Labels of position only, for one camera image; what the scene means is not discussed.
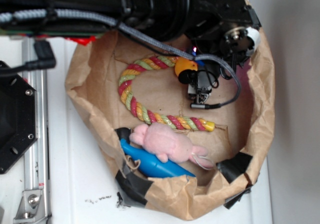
pink stuffed bunny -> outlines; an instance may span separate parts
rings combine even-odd
[[[190,160],[204,169],[213,168],[213,163],[205,156],[208,150],[205,147],[193,145],[191,140],[174,132],[169,126],[153,123],[151,126],[142,124],[134,129],[130,141],[141,145],[149,153],[165,163],[169,160],[182,163]]]

wire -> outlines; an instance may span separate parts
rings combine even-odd
[[[206,65],[204,66],[204,70],[199,70],[199,72],[201,71],[205,71],[206,72],[206,76],[210,82],[210,85],[212,86],[212,88],[218,88],[219,87],[219,81],[218,78],[214,75],[214,73],[212,73],[211,71],[209,71],[206,67]],[[214,77],[214,81],[216,82],[216,84],[213,84],[213,82],[211,81],[211,78],[209,76],[209,74],[211,74]]]
[[[18,72],[27,70],[25,65],[21,65],[15,68],[0,69],[0,78],[10,77],[16,75]]]
[[[79,10],[66,10],[66,9],[56,9],[56,14],[59,19],[78,19],[78,20],[88,20],[88,21],[94,21],[94,22],[99,22],[106,24],[108,26],[114,27],[117,25],[117,20],[108,16],[104,16],[98,13],[94,12],[87,12],[87,11],[79,11]],[[30,20],[37,20],[37,19],[43,19],[47,15],[47,10],[45,9],[40,9],[40,10],[23,10],[23,11],[17,11],[14,12],[13,14],[11,13],[2,13],[0,14],[0,25],[1,24],[7,24],[11,22],[13,19],[17,22],[25,22],[25,21],[30,21]],[[232,67],[223,59],[219,58],[218,56],[212,55],[212,54],[200,54],[197,56],[193,56],[191,54],[188,54],[184,51],[181,51],[179,49],[176,49],[172,46],[169,46],[167,44],[164,44],[160,41],[157,41],[153,39],[152,37],[149,37],[140,31],[133,29],[124,23],[120,23],[118,26],[118,29],[130,36],[134,36],[137,40],[141,42],[148,43],[154,47],[160,48],[162,50],[165,50],[169,53],[173,53],[175,55],[178,55],[180,57],[184,57],[189,60],[211,60],[216,63],[218,63],[222,68],[226,69],[229,73],[230,76],[233,77],[234,81],[237,84],[237,92],[235,96],[223,103],[220,104],[215,104],[215,105],[205,105],[206,109],[215,109],[215,108],[220,108],[224,105],[227,105],[233,101],[235,101],[238,96],[240,95],[241,91],[241,83],[236,76],[235,72],[233,71]]]

blue toy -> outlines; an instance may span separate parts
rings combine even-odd
[[[139,170],[148,177],[166,178],[181,175],[195,177],[194,174],[170,160],[162,163],[155,155],[129,145],[125,139],[121,139],[120,143],[125,154],[130,155],[133,160],[141,161]]]

orange ball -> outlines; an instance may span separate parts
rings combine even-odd
[[[195,61],[187,60],[183,57],[179,57],[175,66],[174,66],[174,72],[177,76],[183,71],[183,70],[198,70],[198,64]]]

multicolored rope toy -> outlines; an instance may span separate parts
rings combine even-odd
[[[202,130],[213,131],[215,126],[213,122],[204,119],[197,119],[195,117],[160,115],[147,110],[145,106],[137,102],[132,91],[132,80],[140,73],[146,70],[160,70],[168,67],[174,67],[177,62],[177,57],[152,56],[148,59],[136,60],[133,64],[122,72],[119,79],[118,93],[121,102],[125,104],[126,108],[131,111],[132,115],[137,117],[140,121],[150,125],[153,122],[159,122],[169,125],[172,129],[178,130]]]

